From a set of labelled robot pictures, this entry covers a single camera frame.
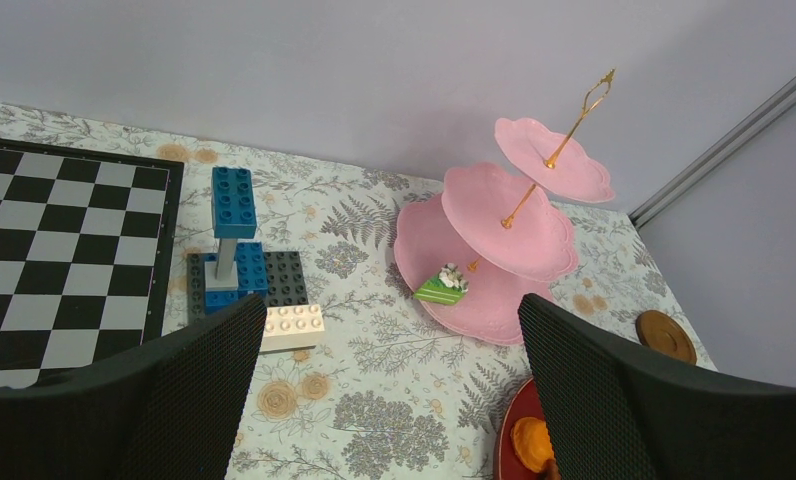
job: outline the black and white checkered board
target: black and white checkered board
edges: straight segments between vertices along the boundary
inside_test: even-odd
[[[168,277],[169,177],[0,149],[0,386],[26,387],[159,336],[164,292],[163,306],[149,299],[155,266],[165,266],[163,290]]]

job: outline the green toy cake slice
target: green toy cake slice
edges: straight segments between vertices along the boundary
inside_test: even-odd
[[[454,305],[466,296],[468,291],[469,282],[463,278],[457,265],[449,263],[419,287],[413,296],[425,302]]]

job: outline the pink plate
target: pink plate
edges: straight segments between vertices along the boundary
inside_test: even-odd
[[[419,288],[446,263],[456,263],[469,281],[469,292],[454,306],[421,302],[439,323],[457,333],[497,345],[519,345],[522,331],[517,314],[522,296],[537,293],[551,301],[548,285],[532,282],[491,264],[476,272],[466,265],[477,253],[451,228],[442,210],[442,195],[411,203],[398,215],[395,263],[404,281]]]
[[[537,188],[512,228],[501,226],[531,185],[529,179],[510,175],[494,163],[451,168],[445,172],[442,206],[451,226],[486,260],[528,280],[548,283],[578,266],[572,222]]]
[[[561,197],[579,202],[601,203],[613,200],[610,174],[603,165],[586,156],[583,147],[569,143],[557,157],[555,168],[543,163],[566,136],[555,133],[532,118],[516,121],[499,118],[495,122],[495,140],[507,160],[538,185]]]

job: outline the red bowl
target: red bowl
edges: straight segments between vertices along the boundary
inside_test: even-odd
[[[536,480],[538,477],[538,474],[528,470],[516,457],[513,440],[510,438],[513,425],[524,417],[545,420],[542,405],[539,403],[539,394],[536,392],[536,384],[532,378],[519,388],[504,415],[504,422],[498,432],[498,441],[495,442],[495,458],[492,464],[495,480]]]

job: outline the floral tablecloth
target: floral tablecloth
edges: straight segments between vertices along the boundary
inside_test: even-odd
[[[301,252],[327,333],[314,350],[259,358],[229,479],[491,478],[496,430],[529,377],[525,352],[441,328],[392,258],[399,209],[441,182],[1,104],[0,137],[186,164],[163,333],[186,324],[184,258],[216,248],[210,169],[252,170],[257,239]],[[552,286],[558,304],[632,340],[640,312],[664,311],[713,368],[628,218],[558,206],[580,254]]]

